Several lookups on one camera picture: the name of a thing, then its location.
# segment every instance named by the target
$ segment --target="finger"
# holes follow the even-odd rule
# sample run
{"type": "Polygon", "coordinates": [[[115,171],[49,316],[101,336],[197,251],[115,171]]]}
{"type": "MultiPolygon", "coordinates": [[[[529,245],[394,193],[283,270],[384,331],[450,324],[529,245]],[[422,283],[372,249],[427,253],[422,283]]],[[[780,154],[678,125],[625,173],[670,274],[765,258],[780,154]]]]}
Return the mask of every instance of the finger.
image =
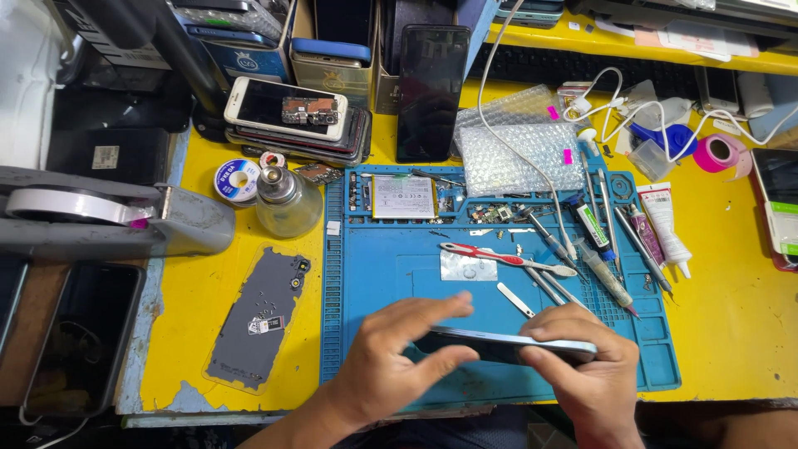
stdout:
{"type": "Polygon", "coordinates": [[[530,320],[521,326],[521,330],[519,333],[523,333],[529,329],[537,328],[543,325],[548,321],[552,320],[569,320],[569,319],[579,319],[579,320],[586,320],[590,321],[591,323],[604,325],[601,320],[596,315],[588,312],[584,308],[579,307],[579,304],[576,303],[568,303],[561,306],[549,306],[545,308],[541,313],[533,316],[530,320]]]}
{"type": "Polygon", "coordinates": [[[571,390],[582,379],[571,365],[555,356],[553,352],[536,346],[525,346],[519,351],[521,359],[543,377],[554,388],[571,390]]]}
{"type": "Polygon", "coordinates": [[[435,324],[447,318],[469,316],[474,312],[471,293],[460,292],[445,300],[419,298],[393,310],[381,333],[392,351],[401,352],[410,341],[418,340],[435,324]]]}
{"type": "Polygon", "coordinates": [[[627,358],[627,339],[603,324],[587,320],[554,320],[524,333],[538,341],[576,340],[596,345],[596,360],[620,362],[627,358]]]}
{"type": "Polygon", "coordinates": [[[480,355],[468,346],[453,344],[426,356],[413,368],[413,375],[419,382],[419,388],[427,391],[438,380],[441,380],[457,369],[461,364],[474,362],[480,355]]]}

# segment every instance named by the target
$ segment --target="bubble wrap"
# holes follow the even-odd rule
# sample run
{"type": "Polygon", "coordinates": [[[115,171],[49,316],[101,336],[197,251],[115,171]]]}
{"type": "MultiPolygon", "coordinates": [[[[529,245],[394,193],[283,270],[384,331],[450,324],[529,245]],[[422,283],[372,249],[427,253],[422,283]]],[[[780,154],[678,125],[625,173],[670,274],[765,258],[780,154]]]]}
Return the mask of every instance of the bubble wrap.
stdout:
{"type": "MultiPolygon", "coordinates": [[[[513,148],[535,162],[557,190],[585,186],[582,164],[565,164],[564,149],[577,153],[576,128],[571,123],[492,127],[513,148]]],[[[469,197],[505,193],[550,192],[546,181],[486,128],[464,128],[463,166],[469,197]]]]}
{"type": "MultiPolygon", "coordinates": [[[[498,125],[534,125],[563,121],[559,118],[563,115],[559,101],[555,100],[551,91],[543,84],[483,103],[482,114],[488,124],[494,128],[498,125]],[[554,108],[554,117],[557,118],[552,118],[552,113],[549,110],[552,107],[554,108]]],[[[457,148],[461,151],[463,148],[463,141],[460,137],[461,129],[482,126],[484,125],[476,106],[457,111],[457,120],[454,125],[454,141],[457,143],[457,148]]]]}
{"type": "Polygon", "coordinates": [[[247,0],[249,12],[237,14],[217,10],[197,10],[194,8],[172,8],[181,17],[187,18],[195,25],[209,26],[227,22],[236,30],[254,31],[273,41],[280,41],[282,24],[266,10],[258,0],[247,0]]]}

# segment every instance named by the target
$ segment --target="blue phone case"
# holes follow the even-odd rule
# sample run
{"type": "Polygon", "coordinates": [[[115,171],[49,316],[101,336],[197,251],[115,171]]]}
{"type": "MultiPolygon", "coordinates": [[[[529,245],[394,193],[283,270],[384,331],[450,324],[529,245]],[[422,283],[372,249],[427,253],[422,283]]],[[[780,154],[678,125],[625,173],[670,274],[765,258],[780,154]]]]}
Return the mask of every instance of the blue phone case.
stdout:
{"type": "Polygon", "coordinates": [[[369,50],[369,47],[357,44],[293,38],[291,39],[291,48],[302,53],[325,54],[340,58],[359,59],[366,63],[371,62],[371,50],[369,50]]]}
{"type": "Polygon", "coordinates": [[[186,26],[186,32],[191,36],[198,38],[219,38],[230,39],[233,41],[252,42],[256,44],[263,44],[269,48],[277,48],[277,42],[262,36],[254,31],[231,31],[221,30],[219,28],[211,28],[210,26],[186,26]]]}

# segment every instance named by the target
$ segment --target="hand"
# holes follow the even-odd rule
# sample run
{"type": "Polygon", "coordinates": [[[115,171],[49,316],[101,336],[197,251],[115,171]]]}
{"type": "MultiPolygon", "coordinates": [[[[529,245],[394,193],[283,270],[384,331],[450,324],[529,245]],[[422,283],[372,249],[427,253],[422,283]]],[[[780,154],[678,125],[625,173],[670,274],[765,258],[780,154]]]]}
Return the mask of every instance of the hand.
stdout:
{"type": "Polygon", "coordinates": [[[527,346],[521,358],[551,386],[574,422],[579,447],[643,447],[634,423],[638,347],[577,304],[549,307],[523,325],[538,341],[578,340],[596,345],[596,359],[577,368],[543,348],[527,346]]]}
{"type": "Polygon", "coordinates": [[[459,345],[441,348],[418,364],[401,354],[439,321],[469,316],[473,310],[471,294],[462,292],[446,300],[400,300],[367,316],[338,375],[319,393],[352,431],[391,415],[458,365],[480,358],[459,345]]]}

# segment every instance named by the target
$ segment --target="solder wire spool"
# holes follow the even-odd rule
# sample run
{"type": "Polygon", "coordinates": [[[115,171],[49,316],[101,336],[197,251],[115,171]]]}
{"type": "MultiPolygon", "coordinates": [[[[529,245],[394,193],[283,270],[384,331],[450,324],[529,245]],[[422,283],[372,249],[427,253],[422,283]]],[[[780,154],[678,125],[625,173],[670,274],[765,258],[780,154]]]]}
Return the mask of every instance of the solder wire spool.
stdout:
{"type": "Polygon", "coordinates": [[[29,185],[11,192],[6,213],[23,220],[49,223],[130,226],[152,218],[155,208],[126,205],[120,198],[93,190],[29,185]]]}
{"type": "Polygon", "coordinates": [[[213,186],[221,197],[234,206],[255,205],[260,168],[248,159],[233,159],[222,164],[214,176],[213,186]]]}

